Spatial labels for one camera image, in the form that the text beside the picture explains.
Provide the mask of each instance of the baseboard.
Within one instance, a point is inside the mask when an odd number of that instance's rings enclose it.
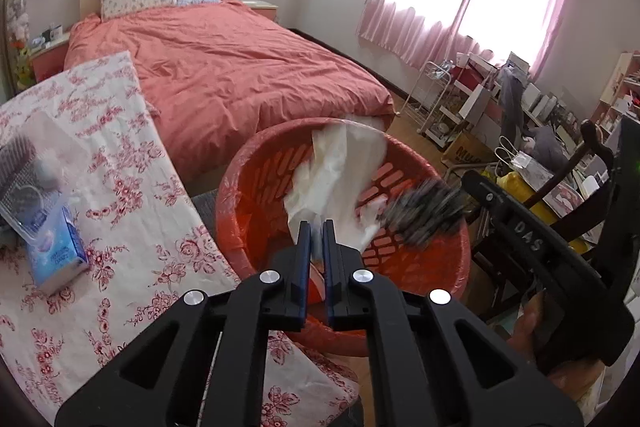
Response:
[[[330,46],[329,44],[327,44],[326,42],[322,42],[320,39],[316,39],[315,37],[312,37],[311,35],[309,35],[308,33],[303,32],[302,30],[299,30],[297,28],[289,28],[289,31],[294,32],[296,35],[300,35],[302,38],[305,38],[306,40],[313,42],[314,44],[318,44],[319,46],[322,46],[325,49],[328,49],[329,51],[335,53],[336,55],[340,55],[340,57],[344,57],[349,59],[351,62],[353,62],[354,64],[356,64],[357,66],[361,67],[363,70],[367,71],[367,73],[369,73],[371,76],[373,76],[377,81],[379,81],[380,84],[382,84],[383,86],[386,87],[386,89],[388,89],[389,91],[391,91],[392,93],[398,95],[400,98],[402,98],[403,100],[406,100],[406,97],[408,96],[408,93],[402,89],[400,89],[398,86],[396,86],[396,84],[390,82],[389,80],[387,80],[384,76],[382,76],[379,73],[376,73],[374,70],[372,70],[371,68],[367,68],[363,63],[355,60],[355,58],[350,57],[349,55],[342,53],[340,50],[334,48],[333,46]]]

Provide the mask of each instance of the floral tablecloth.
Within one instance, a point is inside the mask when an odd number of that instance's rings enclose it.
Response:
[[[180,295],[228,291],[218,250],[159,139],[129,52],[82,64],[0,107],[0,144],[36,111],[88,152],[69,204],[90,269],[49,298],[25,254],[0,251],[0,355],[50,422],[60,404]],[[325,426],[357,397],[353,375],[282,332],[269,337],[264,427]]]

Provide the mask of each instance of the pink curtain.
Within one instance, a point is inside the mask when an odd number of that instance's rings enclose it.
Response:
[[[459,33],[471,0],[462,0],[452,23],[427,23],[413,7],[399,7],[395,0],[367,0],[358,28],[358,35],[398,55],[404,62],[421,68],[425,62],[453,59],[456,52],[473,52],[490,60],[494,54],[482,49],[472,36]],[[548,51],[561,22],[564,0],[549,0],[543,26],[544,42],[532,65],[537,74],[544,65]]]

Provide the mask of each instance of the pink bedspread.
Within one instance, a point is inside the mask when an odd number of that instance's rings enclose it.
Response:
[[[349,60],[238,0],[146,10],[72,30],[65,69],[128,50],[183,182],[228,163],[267,127],[312,116],[379,116],[388,90]]]

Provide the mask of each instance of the human hand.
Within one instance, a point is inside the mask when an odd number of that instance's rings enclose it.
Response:
[[[542,310],[543,294],[538,293],[524,307],[524,313],[516,321],[513,335],[507,341],[531,363],[536,363],[533,352],[533,330],[542,320]],[[600,360],[593,359],[565,362],[551,371],[548,379],[572,400],[577,401],[598,379],[604,367]]]

